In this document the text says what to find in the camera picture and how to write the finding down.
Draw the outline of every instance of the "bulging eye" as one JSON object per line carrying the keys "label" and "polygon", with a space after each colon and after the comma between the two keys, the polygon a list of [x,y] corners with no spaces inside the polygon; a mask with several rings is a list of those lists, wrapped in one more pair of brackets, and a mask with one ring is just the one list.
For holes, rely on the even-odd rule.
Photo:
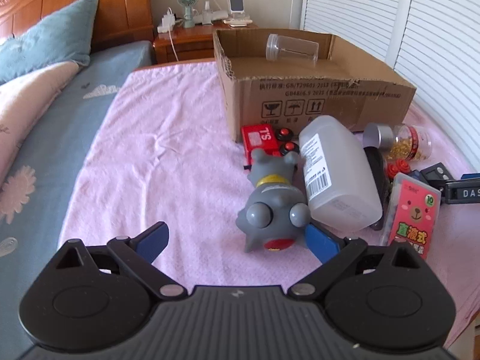
{"label": "bulging eye", "polygon": [[304,227],[310,222],[310,209],[306,204],[297,203],[290,209],[290,221],[295,227]]}
{"label": "bulging eye", "polygon": [[272,210],[265,203],[252,204],[247,212],[247,222],[253,227],[264,228],[272,222]]}

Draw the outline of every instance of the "glass jar with gold flakes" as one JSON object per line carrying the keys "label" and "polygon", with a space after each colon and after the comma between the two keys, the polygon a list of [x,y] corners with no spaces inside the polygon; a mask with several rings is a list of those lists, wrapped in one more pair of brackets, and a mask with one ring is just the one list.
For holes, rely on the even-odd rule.
{"label": "glass jar with gold flakes", "polygon": [[369,123],[363,132],[363,147],[378,148],[387,161],[422,161],[431,155],[428,131],[419,126]]}

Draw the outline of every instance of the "metal screw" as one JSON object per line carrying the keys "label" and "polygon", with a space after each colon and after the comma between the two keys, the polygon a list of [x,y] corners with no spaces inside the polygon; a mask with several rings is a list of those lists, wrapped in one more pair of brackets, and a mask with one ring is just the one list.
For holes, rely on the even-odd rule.
{"label": "metal screw", "polygon": [[183,294],[184,288],[179,284],[165,284],[160,287],[160,294],[168,297],[175,297]]}
{"label": "metal screw", "polygon": [[291,287],[291,290],[295,295],[307,296],[315,292],[315,287],[310,283],[296,283]]}

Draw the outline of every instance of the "pink cloth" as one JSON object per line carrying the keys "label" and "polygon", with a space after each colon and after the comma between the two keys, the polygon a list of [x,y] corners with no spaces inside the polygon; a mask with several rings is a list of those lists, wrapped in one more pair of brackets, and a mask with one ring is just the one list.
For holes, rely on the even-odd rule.
{"label": "pink cloth", "polygon": [[[406,121],[431,129],[436,147],[422,166],[442,160],[454,176],[468,171],[458,149],[418,109]],[[103,245],[165,221],[170,242],[154,266],[189,290],[195,284],[286,289],[320,263],[299,246],[243,253],[235,219],[253,190],[243,165],[243,147],[227,133],[214,63],[131,73],[78,174],[59,245],[70,238]],[[473,262],[479,222],[475,205],[444,206],[435,228],[428,263],[457,305],[448,345],[480,306]],[[361,236],[378,242],[371,230]]]}

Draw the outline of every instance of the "red mouth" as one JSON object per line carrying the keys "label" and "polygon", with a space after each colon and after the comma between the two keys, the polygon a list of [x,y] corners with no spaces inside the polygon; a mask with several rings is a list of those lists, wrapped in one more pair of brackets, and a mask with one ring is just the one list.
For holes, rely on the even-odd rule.
{"label": "red mouth", "polygon": [[263,247],[270,251],[282,251],[295,243],[294,239],[273,239],[268,241]]}

